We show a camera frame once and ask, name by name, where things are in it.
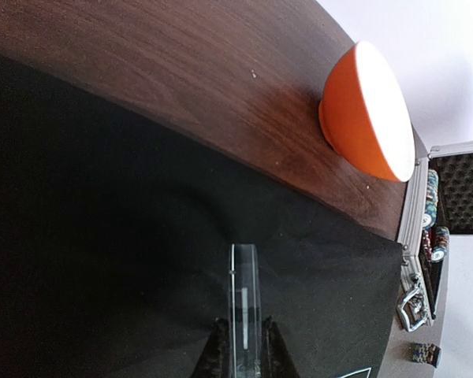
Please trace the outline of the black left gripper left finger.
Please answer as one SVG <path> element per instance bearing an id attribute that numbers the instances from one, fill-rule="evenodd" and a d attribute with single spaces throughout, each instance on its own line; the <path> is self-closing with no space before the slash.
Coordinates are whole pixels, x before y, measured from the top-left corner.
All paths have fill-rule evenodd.
<path id="1" fill-rule="evenodd" d="M 217 319 L 193 370 L 193 378 L 229 378 L 230 347 L 229 322 Z"/>

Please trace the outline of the poker chip stack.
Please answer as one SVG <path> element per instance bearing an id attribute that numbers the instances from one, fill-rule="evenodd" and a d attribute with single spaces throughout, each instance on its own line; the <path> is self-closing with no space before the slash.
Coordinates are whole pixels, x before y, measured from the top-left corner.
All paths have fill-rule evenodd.
<path id="1" fill-rule="evenodd" d="M 413 343 L 410 360 L 437 368 L 441 360 L 441 348 L 433 343 Z"/>

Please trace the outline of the clear acrylic dealer button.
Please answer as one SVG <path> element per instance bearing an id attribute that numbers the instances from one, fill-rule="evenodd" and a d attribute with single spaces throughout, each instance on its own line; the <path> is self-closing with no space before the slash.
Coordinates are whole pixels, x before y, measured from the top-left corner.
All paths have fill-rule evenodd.
<path id="1" fill-rule="evenodd" d="M 233 244 L 229 249 L 229 375 L 259 378 L 262 316 L 257 249 Z"/>

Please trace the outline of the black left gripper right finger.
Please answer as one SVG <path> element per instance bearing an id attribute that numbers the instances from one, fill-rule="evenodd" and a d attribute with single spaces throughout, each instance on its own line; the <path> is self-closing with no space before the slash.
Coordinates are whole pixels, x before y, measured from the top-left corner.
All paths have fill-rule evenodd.
<path id="1" fill-rule="evenodd" d="M 271 317 L 262 323 L 261 377 L 298 377 L 298 372 L 278 325 Z"/>

